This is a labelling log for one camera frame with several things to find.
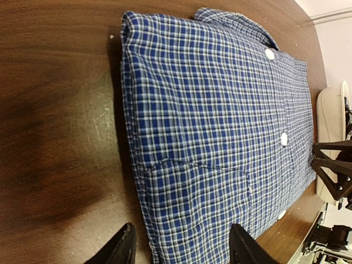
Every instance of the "metal mechanism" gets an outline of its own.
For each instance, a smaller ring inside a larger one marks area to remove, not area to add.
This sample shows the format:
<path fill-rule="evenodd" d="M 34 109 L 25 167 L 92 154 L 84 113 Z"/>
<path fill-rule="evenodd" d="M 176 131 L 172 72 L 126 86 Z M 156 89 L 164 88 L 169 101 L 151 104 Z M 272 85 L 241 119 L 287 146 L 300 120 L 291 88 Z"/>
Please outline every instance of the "metal mechanism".
<path fill-rule="evenodd" d="M 352 263 L 352 253 L 347 248 L 351 243 L 352 228 L 344 225 L 325 227 L 324 218 L 322 212 L 304 241 L 300 261 L 311 264 Z"/>
<path fill-rule="evenodd" d="M 323 150 L 338 150 L 341 152 L 334 160 L 324 154 Z M 316 143 L 313 146 L 313 154 L 315 158 L 311 164 L 312 168 L 323 180 L 334 199 L 341 201 L 343 198 L 347 198 L 346 208 L 352 210 L 352 140 Z M 332 170 L 338 176 L 337 183 L 326 174 L 323 168 Z"/>

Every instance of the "brown wooden surface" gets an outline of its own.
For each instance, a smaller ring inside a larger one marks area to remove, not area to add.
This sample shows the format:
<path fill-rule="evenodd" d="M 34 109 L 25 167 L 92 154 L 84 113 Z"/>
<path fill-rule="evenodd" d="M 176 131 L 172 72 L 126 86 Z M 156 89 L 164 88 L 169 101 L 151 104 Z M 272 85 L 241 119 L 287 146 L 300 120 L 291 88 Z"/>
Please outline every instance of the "brown wooden surface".
<path fill-rule="evenodd" d="M 124 11 L 241 12 L 307 61 L 313 102 L 326 87 L 315 28 L 293 0 L 0 5 L 0 263 L 82 263 L 127 221 L 138 232 L 137 263 L 150 261 L 125 133 L 119 36 L 109 40 Z M 321 204 L 311 186 L 260 244 L 287 262 Z"/>

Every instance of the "checkered fabric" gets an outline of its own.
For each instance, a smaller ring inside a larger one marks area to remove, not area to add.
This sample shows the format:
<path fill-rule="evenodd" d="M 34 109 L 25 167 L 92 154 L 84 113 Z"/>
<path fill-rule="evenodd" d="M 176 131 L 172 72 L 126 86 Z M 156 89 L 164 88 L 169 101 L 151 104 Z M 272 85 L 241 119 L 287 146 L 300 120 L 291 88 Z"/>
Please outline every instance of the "checkered fabric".
<path fill-rule="evenodd" d="M 258 237 L 315 179 L 306 64 L 259 24 L 208 8 L 195 20 L 126 12 L 122 46 L 153 262 L 228 263 L 233 223 Z"/>

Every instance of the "white button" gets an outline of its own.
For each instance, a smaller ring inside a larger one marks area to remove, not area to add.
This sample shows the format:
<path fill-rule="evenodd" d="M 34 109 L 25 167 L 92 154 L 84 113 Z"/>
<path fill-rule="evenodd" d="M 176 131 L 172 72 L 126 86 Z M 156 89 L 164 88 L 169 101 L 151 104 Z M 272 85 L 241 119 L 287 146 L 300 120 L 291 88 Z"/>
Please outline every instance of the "white button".
<path fill-rule="evenodd" d="M 274 54 L 274 52 L 273 52 L 271 49 L 269 49 L 269 48 L 267 48 L 267 49 L 265 50 L 265 55 L 266 55 L 266 57 L 268 57 L 268 59 L 271 60 L 271 61 L 275 59 L 275 54 Z"/>
<path fill-rule="evenodd" d="M 279 214 L 278 219 L 280 220 L 281 218 L 284 217 L 284 215 L 286 215 L 286 210 L 282 211 L 281 214 Z"/>
<path fill-rule="evenodd" d="M 286 146 L 287 141 L 288 141 L 287 134 L 284 132 L 281 134 L 281 145 Z"/>

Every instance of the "shirt pocket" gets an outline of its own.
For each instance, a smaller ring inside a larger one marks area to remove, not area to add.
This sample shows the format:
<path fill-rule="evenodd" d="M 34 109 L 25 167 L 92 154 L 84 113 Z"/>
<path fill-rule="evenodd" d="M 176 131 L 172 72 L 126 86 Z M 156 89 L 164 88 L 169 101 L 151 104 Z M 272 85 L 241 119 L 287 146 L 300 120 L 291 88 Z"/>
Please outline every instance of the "shirt pocket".
<path fill-rule="evenodd" d="M 250 232 L 249 180 L 243 171 L 166 160 L 145 180 L 157 255 L 165 263 L 228 262 L 231 225 L 240 223 Z"/>

